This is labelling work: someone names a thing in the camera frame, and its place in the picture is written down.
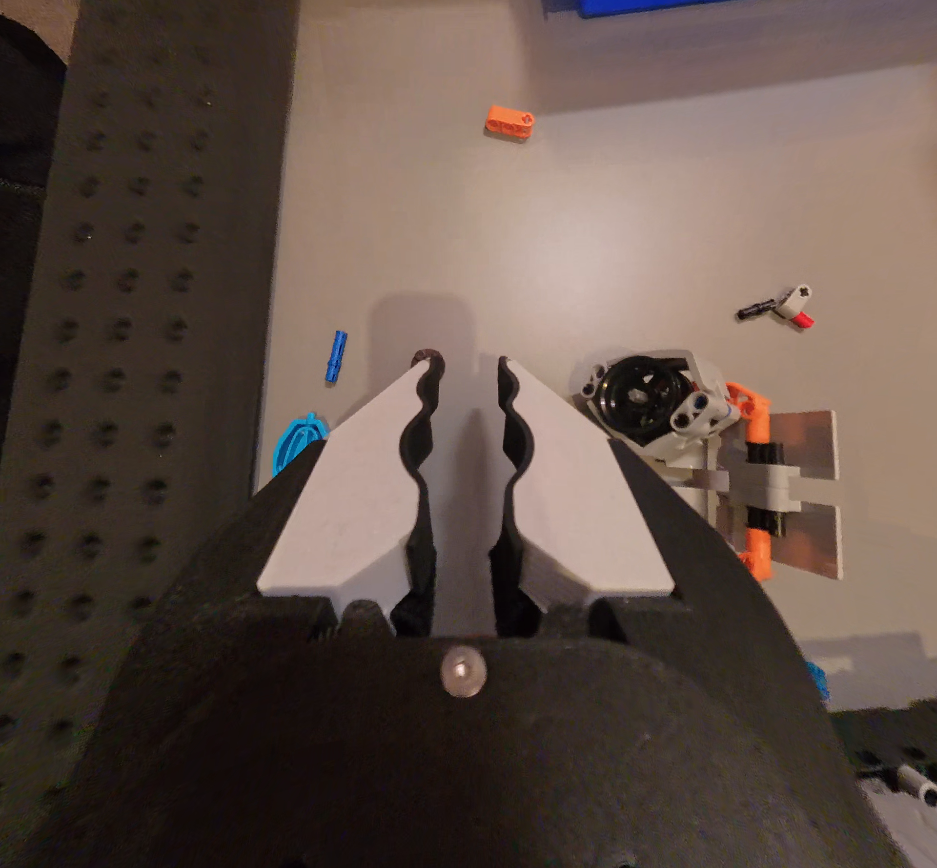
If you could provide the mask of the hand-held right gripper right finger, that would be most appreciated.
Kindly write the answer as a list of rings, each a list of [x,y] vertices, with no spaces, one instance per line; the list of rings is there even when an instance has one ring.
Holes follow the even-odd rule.
[[[674,581],[612,441],[517,361],[498,360],[514,471],[489,553],[496,609],[662,597]]]

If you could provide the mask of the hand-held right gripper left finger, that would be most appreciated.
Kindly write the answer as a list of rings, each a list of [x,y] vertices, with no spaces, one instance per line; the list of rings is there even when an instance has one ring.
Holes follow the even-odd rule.
[[[323,597],[337,614],[356,601],[433,613],[437,552],[419,468],[443,373],[443,359],[413,359],[322,442],[258,578],[262,595]]]

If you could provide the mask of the grey orange twin-motor toy assembly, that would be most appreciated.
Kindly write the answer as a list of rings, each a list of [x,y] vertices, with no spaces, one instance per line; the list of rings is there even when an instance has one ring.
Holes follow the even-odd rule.
[[[572,383],[575,405],[649,463],[757,581],[777,564],[844,579],[834,412],[774,413],[688,350],[602,358]]]

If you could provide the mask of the small orange toy beam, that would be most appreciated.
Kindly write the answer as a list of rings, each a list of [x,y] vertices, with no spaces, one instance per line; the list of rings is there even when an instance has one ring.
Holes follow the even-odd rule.
[[[505,140],[524,143],[533,134],[536,117],[532,112],[492,105],[485,118],[485,132]]]

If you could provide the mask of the light blue brick separator tool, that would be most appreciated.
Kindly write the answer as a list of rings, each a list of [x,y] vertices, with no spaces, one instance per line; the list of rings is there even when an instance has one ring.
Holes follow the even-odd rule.
[[[275,444],[272,456],[272,477],[278,476],[308,446],[326,440],[331,429],[315,413],[293,419]]]

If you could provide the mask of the grey red pin connector piece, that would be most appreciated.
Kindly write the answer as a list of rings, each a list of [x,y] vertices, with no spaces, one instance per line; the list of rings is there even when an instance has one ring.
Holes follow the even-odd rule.
[[[737,310],[734,317],[739,322],[746,322],[773,314],[799,330],[809,330],[814,326],[814,319],[806,312],[806,306],[812,297],[813,288],[809,284],[801,283],[775,298]]]

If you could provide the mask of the large grey orange toy vehicle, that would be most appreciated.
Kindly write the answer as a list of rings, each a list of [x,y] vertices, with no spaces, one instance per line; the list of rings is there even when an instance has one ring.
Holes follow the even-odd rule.
[[[911,866],[936,865],[936,700],[841,710],[834,728],[860,788]]]

